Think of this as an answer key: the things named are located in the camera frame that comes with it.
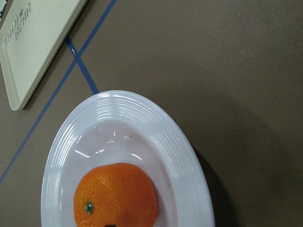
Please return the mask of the cream bear tray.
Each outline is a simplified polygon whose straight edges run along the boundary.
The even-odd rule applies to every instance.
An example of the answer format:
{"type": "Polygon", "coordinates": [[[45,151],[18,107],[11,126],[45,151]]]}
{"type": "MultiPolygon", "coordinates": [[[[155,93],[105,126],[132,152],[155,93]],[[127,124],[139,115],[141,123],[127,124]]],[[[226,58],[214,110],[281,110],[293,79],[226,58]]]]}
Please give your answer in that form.
{"type": "Polygon", "coordinates": [[[10,108],[24,108],[84,0],[14,0],[0,29],[0,63],[10,108]]]}

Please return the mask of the orange fruit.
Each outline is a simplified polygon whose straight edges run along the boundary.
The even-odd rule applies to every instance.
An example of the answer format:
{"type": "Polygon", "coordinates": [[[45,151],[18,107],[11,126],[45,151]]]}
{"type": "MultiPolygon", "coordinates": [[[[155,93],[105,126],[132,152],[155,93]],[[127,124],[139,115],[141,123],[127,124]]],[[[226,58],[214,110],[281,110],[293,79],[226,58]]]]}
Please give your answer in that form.
{"type": "Polygon", "coordinates": [[[148,175],[128,163],[99,166],[79,182],[73,198],[79,227],[152,227],[158,200],[148,175]]]}

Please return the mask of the white plate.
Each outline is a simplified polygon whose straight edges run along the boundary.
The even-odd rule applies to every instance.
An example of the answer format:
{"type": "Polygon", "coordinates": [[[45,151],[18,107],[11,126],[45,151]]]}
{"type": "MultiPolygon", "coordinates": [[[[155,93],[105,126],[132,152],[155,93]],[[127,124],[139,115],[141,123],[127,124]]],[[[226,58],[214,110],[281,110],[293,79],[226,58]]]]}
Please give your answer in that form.
{"type": "Polygon", "coordinates": [[[41,225],[73,227],[73,196],[91,169],[131,163],[152,180],[157,227],[213,227],[205,175],[193,148],[172,118],[151,100],[129,91],[106,91],[80,103],[51,146],[43,176],[41,225]]]}

